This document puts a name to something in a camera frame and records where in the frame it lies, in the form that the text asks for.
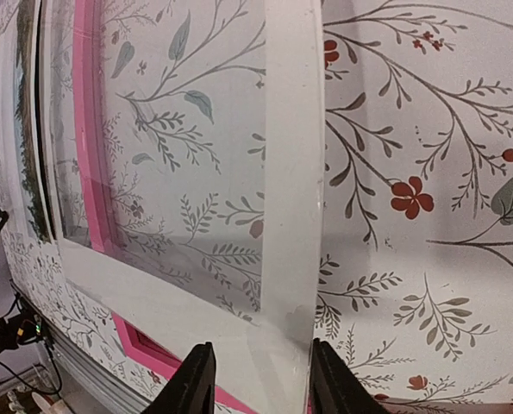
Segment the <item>pink picture frame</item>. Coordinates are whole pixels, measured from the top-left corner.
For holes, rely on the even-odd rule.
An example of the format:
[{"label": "pink picture frame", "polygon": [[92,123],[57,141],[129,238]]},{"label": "pink picture frame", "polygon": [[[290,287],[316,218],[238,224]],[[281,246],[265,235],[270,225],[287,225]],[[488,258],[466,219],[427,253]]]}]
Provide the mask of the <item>pink picture frame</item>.
[{"label": "pink picture frame", "polygon": [[[120,260],[103,144],[100,53],[97,48],[100,45],[100,16],[101,2],[98,0],[76,1],[72,40],[74,124],[91,245],[99,253]],[[127,357],[167,380],[175,374],[181,365],[179,358],[117,314],[113,313],[112,318]],[[216,401],[234,410],[255,414],[219,387],[216,387]]]}]

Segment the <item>gray floor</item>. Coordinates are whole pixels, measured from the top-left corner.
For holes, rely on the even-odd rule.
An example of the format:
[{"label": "gray floor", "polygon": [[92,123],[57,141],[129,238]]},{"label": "gray floor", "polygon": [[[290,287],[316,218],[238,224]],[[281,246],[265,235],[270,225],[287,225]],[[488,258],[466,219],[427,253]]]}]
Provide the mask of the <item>gray floor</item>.
[{"label": "gray floor", "polygon": [[64,368],[59,368],[63,378],[63,391],[60,395],[75,414],[113,414],[76,382]]}]

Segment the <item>pink frame edge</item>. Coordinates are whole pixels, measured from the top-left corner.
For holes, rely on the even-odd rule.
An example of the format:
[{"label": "pink frame edge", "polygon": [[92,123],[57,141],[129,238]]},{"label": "pink frame edge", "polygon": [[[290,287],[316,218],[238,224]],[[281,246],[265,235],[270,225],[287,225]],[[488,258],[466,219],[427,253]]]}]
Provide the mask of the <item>pink frame edge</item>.
[{"label": "pink frame edge", "polygon": [[[76,0],[72,41],[72,91],[78,167],[84,196],[91,245],[99,253],[118,258],[115,249],[116,228],[110,207],[109,178],[104,154],[100,106],[99,53],[94,48],[99,36],[98,0]],[[140,343],[135,327],[113,313],[112,318],[126,356],[169,380],[181,361],[168,351],[159,353]],[[216,387],[216,401],[229,408],[256,414],[241,401]]]}]

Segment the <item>glass pane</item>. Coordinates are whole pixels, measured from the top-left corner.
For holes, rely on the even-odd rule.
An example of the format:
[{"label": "glass pane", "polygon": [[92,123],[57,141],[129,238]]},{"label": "glass pane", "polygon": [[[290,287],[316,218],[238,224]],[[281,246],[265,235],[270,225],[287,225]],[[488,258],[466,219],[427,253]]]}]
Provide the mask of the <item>glass pane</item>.
[{"label": "glass pane", "polygon": [[[71,8],[64,3],[60,20]],[[101,117],[98,131],[85,132],[99,141],[87,155],[63,116],[74,105],[70,24],[52,39],[65,237],[85,246],[99,238],[92,245],[102,253],[248,321],[260,309],[264,16],[262,2],[104,2],[94,41]],[[90,193],[106,200],[104,215],[84,205]]]}]

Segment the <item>red petal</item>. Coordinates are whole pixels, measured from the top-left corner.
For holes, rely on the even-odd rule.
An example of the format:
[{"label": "red petal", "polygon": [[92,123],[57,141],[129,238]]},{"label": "red petal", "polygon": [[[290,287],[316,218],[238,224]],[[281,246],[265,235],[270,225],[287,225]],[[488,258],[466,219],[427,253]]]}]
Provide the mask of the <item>red petal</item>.
[{"label": "red petal", "polygon": [[410,184],[415,188],[415,194],[419,194],[422,190],[422,181],[419,177],[410,177]]},{"label": "red petal", "polygon": [[392,194],[398,197],[413,197],[413,190],[405,183],[396,183],[391,187]]},{"label": "red petal", "polygon": [[430,194],[419,194],[417,201],[425,211],[430,212],[435,207],[435,201]]},{"label": "red petal", "polygon": [[413,220],[419,214],[419,203],[416,200],[411,200],[410,207],[405,211],[405,216]]},{"label": "red petal", "polygon": [[335,62],[337,61],[341,56],[338,52],[327,52],[325,53],[325,60],[327,62]]},{"label": "red petal", "polygon": [[396,211],[406,211],[413,203],[411,198],[393,198],[391,206]]},{"label": "red petal", "polygon": [[335,50],[337,47],[336,41],[325,41],[324,43],[325,51],[330,52],[331,50]]}]

